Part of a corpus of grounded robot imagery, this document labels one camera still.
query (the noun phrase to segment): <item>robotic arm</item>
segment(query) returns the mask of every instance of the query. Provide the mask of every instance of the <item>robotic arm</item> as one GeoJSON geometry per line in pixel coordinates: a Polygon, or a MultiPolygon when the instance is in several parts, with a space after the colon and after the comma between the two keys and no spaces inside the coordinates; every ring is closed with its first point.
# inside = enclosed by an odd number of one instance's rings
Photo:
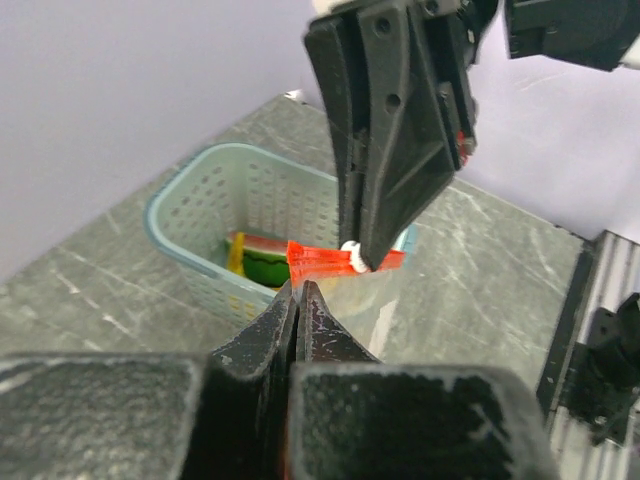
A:
{"type": "MultiPolygon", "coordinates": [[[[467,70],[498,8],[498,0],[356,0],[309,26],[339,179],[340,243],[360,242],[374,270],[473,154],[478,109],[467,70]]],[[[511,58],[640,66],[638,0],[504,8],[511,58]]]]}

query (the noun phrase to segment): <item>orange object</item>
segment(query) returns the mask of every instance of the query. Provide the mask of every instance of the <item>orange object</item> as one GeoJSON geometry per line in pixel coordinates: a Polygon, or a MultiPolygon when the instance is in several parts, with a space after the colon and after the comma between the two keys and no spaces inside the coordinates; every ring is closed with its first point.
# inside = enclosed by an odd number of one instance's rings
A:
{"type": "MultiPolygon", "coordinates": [[[[287,263],[291,274],[291,286],[297,289],[306,280],[365,275],[356,272],[351,266],[351,255],[352,252],[349,251],[305,247],[296,242],[289,242],[287,263]]],[[[404,252],[390,251],[377,271],[400,268],[404,256],[404,252]]]]}

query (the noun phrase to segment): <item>gray tabletop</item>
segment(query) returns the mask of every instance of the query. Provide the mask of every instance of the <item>gray tabletop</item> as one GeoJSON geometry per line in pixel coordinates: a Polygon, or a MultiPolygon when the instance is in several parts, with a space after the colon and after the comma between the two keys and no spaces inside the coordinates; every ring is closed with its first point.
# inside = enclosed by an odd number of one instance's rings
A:
{"type": "MultiPolygon", "coordinates": [[[[323,115],[283,97],[221,141],[333,170],[323,115]]],[[[208,351],[237,333],[193,301],[143,231],[146,201],[170,173],[0,287],[0,354],[208,351]]],[[[376,353],[387,362],[505,366],[534,387],[581,241],[460,181],[416,228],[416,252],[376,353]]],[[[373,341],[372,326],[347,328],[373,341]]]]}

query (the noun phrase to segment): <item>white tip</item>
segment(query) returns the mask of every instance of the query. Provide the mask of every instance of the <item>white tip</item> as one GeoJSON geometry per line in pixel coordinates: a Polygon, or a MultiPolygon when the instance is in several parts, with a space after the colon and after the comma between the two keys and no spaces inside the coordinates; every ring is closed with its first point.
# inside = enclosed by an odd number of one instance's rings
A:
{"type": "Polygon", "coordinates": [[[360,256],[360,244],[358,242],[349,240],[342,245],[340,250],[344,252],[351,252],[349,264],[357,273],[367,273],[369,271],[369,267],[367,267],[367,264],[364,263],[364,260],[362,260],[362,257],[360,256]]]}

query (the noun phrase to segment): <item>plastic basket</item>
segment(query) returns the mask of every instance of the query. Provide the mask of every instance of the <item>plastic basket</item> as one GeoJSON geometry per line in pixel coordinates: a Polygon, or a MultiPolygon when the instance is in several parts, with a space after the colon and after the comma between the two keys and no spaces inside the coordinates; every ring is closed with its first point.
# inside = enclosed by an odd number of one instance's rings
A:
{"type": "MultiPolygon", "coordinates": [[[[177,261],[196,301],[240,327],[275,292],[228,271],[225,237],[244,231],[336,248],[337,181],[262,149],[219,144],[196,155],[149,200],[145,228],[177,261]]],[[[395,248],[411,251],[413,232],[395,248]]]]}

